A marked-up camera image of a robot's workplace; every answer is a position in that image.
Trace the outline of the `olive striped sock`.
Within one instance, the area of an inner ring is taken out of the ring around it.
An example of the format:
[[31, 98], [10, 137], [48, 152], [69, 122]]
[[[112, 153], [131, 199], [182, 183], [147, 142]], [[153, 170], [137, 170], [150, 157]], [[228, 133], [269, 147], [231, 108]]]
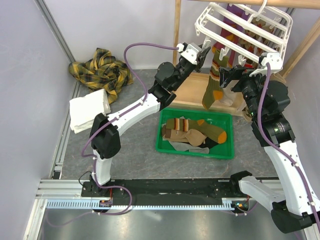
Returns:
[[220, 50], [216, 47], [212, 48], [212, 52], [213, 59], [209, 71], [208, 84], [202, 98], [202, 105], [206, 110], [208, 110], [215, 101], [223, 98], [224, 94], [222, 88], [220, 87], [219, 68], [226, 68], [229, 60], [228, 56], [224, 56], [222, 60], [220, 60]]
[[221, 127], [207, 123], [204, 119], [192, 120], [183, 118], [170, 118], [166, 121], [166, 127], [170, 130], [188, 132], [197, 130], [218, 144], [227, 141], [227, 133]]

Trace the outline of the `white clip hanger rack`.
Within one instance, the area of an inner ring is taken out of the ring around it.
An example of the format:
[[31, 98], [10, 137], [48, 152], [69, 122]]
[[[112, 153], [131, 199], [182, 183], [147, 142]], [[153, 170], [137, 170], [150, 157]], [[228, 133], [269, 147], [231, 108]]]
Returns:
[[[244, 20], [229, 12], [227, 6], [223, 7], [218, 2], [210, 2], [194, 24], [196, 34], [204, 34], [207, 41], [214, 40], [223, 44], [222, 57], [233, 50], [255, 63], [259, 62], [262, 53], [278, 52], [282, 59], [285, 58], [293, 25], [290, 14], [276, 7], [268, 7], [265, 1], [260, 7], [236, 3], [228, 5], [235, 5], [244, 10], [249, 15], [248, 19]], [[243, 30], [240, 31], [225, 24], [224, 17], [243, 27]], [[220, 36], [221, 29], [238, 37], [238, 42], [233, 43]]]

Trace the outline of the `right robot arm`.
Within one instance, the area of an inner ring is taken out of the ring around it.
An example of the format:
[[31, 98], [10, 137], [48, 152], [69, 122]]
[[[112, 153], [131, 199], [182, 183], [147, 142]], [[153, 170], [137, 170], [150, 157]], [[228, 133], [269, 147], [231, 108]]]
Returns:
[[271, 159], [283, 193], [276, 193], [247, 171], [232, 175], [229, 191], [235, 197], [246, 194], [254, 198], [268, 210], [282, 233], [318, 226], [320, 198], [305, 174], [293, 129], [283, 115], [291, 102], [288, 88], [270, 79], [270, 66], [266, 73], [253, 72], [252, 68], [240, 65], [220, 67], [219, 85], [225, 88], [231, 81], [237, 81], [231, 91], [242, 94], [251, 116], [252, 132]]

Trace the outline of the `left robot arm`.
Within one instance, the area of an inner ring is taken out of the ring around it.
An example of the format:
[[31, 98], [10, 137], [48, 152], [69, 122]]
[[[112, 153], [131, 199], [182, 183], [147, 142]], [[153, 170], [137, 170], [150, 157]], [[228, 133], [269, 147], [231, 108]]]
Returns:
[[93, 120], [90, 137], [86, 146], [93, 153], [92, 191], [99, 197], [110, 191], [111, 165], [113, 157], [121, 149], [121, 135], [130, 127], [149, 115], [168, 107], [176, 98], [175, 91], [194, 71], [200, 72], [210, 51], [209, 46], [195, 43], [180, 43], [174, 50], [180, 54], [177, 65], [163, 62], [154, 76], [150, 89], [145, 89], [143, 97], [115, 113], [99, 113]]

